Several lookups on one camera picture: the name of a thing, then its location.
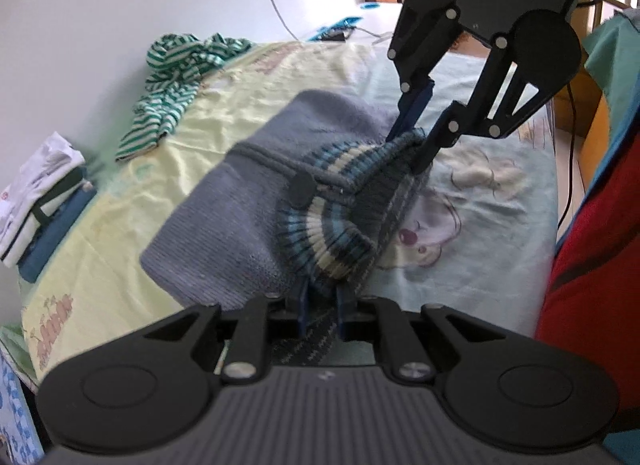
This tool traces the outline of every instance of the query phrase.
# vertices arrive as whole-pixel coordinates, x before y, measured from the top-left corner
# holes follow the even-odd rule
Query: bed
[[[37,378],[180,310],[139,264],[162,223],[234,143],[300,91],[328,89],[396,106],[398,78],[385,51],[383,44],[267,44],[209,76],[177,133],[102,186],[31,291],[22,322]],[[430,127],[452,99],[467,99],[483,64],[447,54],[418,124]],[[442,302],[532,334],[556,240],[551,123],[543,108],[510,138],[463,138],[439,154],[368,291],[405,309]],[[335,364],[369,359],[366,349],[339,343],[327,356]]]

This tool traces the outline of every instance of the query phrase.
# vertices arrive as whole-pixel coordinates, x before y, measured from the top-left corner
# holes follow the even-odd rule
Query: cartoon bear print
[[[32,328],[29,334],[31,339],[38,342],[37,354],[40,370],[43,371],[49,362],[49,356],[53,343],[58,338],[63,324],[69,319],[73,310],[73,298],[68,294],[62,296],[60,300],[53,295],[44,301],[43,307],[47,309],[47,313],[40,317],[40,337],[36,336],[36,329]]]
[[[449,199],[431,188],[423,188],[400,229],[392,237],[376,266],[391,268],[430,267],[442,254],[442,247],[462,227]]]

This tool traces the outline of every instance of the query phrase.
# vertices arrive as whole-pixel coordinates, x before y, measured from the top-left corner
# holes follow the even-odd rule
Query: red blanket
[[[536,338],[603,366],[640,407],[640,134],[629,135],[558,252]]]

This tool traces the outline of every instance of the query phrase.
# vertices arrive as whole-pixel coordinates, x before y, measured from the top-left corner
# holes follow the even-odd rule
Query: striped clothing
[[[251,47],[247,39],[220,34],[205,41],[191,34],[168,34],[154,42],[146,53],[146,63],[153,69],[145,82],[147,93],[133,108],[135,118],[120,141],[116,161],[149,152],[160,138],[172,134],[202,79]]]

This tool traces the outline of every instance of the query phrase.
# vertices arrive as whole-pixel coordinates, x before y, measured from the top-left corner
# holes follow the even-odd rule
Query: robotic arm
[[[412,171],[460,135],[509,135],[571,80],[581,56],[567,22],[576,3],[405,0],[388,51],[402,90],[390,139],[414,126],[431,70],[463,31],[491,48],[470,101],[442,113]],[[516,109],[527,84],[538,93]],[[346,288],[337,304],[340,337],[372,342],[375,366],[271,364],[270,343],[302,332],[305,283],[240,311],[192,307],[66,361],[38,393],[58,444],[43,463],[617,463],[600,445],[617,390],[590,362],[442,305],[403,312]]]

